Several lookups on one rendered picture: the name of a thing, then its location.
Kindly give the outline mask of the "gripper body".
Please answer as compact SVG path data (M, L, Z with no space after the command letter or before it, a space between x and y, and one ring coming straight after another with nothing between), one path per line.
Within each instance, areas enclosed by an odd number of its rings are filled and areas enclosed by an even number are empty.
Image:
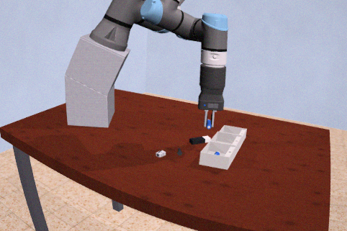
M227 52L213 52L201 49L199 85L201 92L198 109L222 111L225 88Z

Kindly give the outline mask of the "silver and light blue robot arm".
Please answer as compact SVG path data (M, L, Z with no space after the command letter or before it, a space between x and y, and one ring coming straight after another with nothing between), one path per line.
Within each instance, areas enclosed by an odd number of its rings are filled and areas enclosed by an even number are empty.
M212 13L204 13L201 19L193 17L181 10L184 1L112 0L89 37L105 47L124 52L130 30L133 24L138 24L161 34L172 32L183 40L202 41L202 50L227 52L227 17Z

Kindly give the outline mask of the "white three-compartment bin rack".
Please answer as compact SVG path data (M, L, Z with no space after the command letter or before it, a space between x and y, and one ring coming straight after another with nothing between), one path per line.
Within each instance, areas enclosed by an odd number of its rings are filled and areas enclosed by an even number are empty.
M200 152L199 164L227 170L243 144L246 131L245 128L224 125ZM217 151L220 155L214 155Z

